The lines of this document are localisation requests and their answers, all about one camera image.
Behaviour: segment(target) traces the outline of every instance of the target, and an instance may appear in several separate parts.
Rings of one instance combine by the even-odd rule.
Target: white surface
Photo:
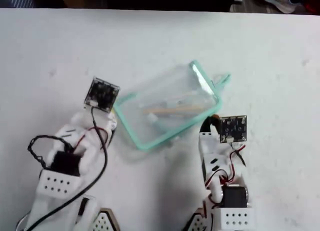
[[[33,202],[40,165],[27,152],[30,139],[64,125],[93,76],[124,91],[193,59],[210,76],[232,74],[220,115],[247,115],[243,156],[257,230],[320,226],[319,17],[1,9],[0,23],[0,230],[12,230]],[[198,129],[150,154],[124,137],[119,127],[89,193],[123,231],[181,229],[206,193]],[[46,155],[50,147],[34,149]]]

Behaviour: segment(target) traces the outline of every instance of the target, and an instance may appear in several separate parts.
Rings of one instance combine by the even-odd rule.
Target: white 3d-printed part
[[[99,213],[90,231],[114,231],[109,217],[105,212]]]
[[[204,218],[202,217],[202,215],[196,214],[192,219],[192,222],[190,224],[188,231],[202,231],[204,227],[205,227]]]
[[[254,214],[253,208],[215,208],[213,210],[215,230],[254,230],[256,226]]]
[[[56,199],[67,199],[79,190],[82,178],[43,170],[36,192]]]

